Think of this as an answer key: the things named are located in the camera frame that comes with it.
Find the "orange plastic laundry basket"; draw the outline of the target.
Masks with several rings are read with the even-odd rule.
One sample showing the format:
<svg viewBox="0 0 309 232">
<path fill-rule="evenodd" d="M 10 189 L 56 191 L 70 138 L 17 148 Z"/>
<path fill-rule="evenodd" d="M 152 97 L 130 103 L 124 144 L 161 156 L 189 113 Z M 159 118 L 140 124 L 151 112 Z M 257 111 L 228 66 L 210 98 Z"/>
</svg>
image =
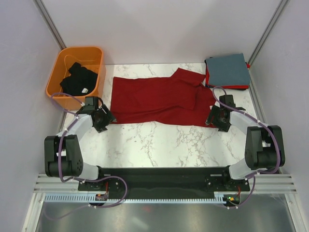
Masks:
<svg viewBox="0 0 309 232">
<path fill-rule="evenodd" d="M 104 52 L 100 47 L 74 46 L 65 48 L 59 52 L 45 92 L 48 97 L 54 94 L 53 100 L 68 110 L 78 110 L 81 107 L 78 101 L 83 102 L 85 100 L 85 96 L 77 96 L 77 99 L 74 100 L 72 97 L 61 96 L 59 94 L 63 91 L 60 82 L 69 75 L 69 68 L 75 62 L 98 74 L 96 87 L 90 94 L 86 95 L 87 97 L 102 97 L 106 76 Z"/>
</svg>

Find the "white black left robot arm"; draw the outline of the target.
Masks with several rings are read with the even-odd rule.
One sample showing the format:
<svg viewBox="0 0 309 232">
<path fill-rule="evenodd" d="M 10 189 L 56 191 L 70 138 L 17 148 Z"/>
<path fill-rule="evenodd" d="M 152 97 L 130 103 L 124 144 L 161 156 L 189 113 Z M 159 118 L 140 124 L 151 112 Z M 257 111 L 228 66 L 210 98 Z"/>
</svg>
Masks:
<svg viewBox="0 0 309 232">
<path fill-rule="evenodd" d="M 83 161 L 80 140 L 91 129 L 97 133 L 107 130 L 116 120 L 100 97 L 86 97 L 82 107 L 72 113 L 73 121 L 61 132 L 44 140 L 44 168 L 48 177 L 58 177 L 62 182 L 71 179 L 89 181 L 95 190 L 106 185 L 99 167 Z"/>
</svg>

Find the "dark red t shirt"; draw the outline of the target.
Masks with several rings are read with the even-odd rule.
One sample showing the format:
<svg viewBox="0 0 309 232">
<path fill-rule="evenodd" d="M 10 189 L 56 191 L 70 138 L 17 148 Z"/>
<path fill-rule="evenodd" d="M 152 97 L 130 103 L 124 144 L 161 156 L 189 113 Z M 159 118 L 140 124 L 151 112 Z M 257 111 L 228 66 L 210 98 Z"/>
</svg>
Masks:
<svg viewBox="0 0 309 232">
<path fill-rule="evenodd" d="M 205 127 L 215 99 L 202 84 L 204 78 L 203 74 L 181 68 L 170 77 L 114 77 L 111 112 L 117 124 L 156 121 Z"/>
</svg>

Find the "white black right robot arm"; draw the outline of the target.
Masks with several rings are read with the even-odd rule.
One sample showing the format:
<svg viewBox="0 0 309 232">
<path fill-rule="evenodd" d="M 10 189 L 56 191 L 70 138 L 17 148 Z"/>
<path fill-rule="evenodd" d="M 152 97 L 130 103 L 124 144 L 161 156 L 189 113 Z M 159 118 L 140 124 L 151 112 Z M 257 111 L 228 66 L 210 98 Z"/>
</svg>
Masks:
<svg viewBox="0 0 309 232">
<path fill-rule="evenodd" d="M 221 178 L 222 187 L 233 190 L 240 179 L 256 173 L 273 174 L 285 164 L 285 152 L 281 127 L 260 122 L 236 107 L 232 95 L 219 97 L 220 106 L 214 105 L 206 120 L 221 132 L 237 127 L 246 136 L 244 158 L 228 166 L 227 175 Z"/>
</svg>

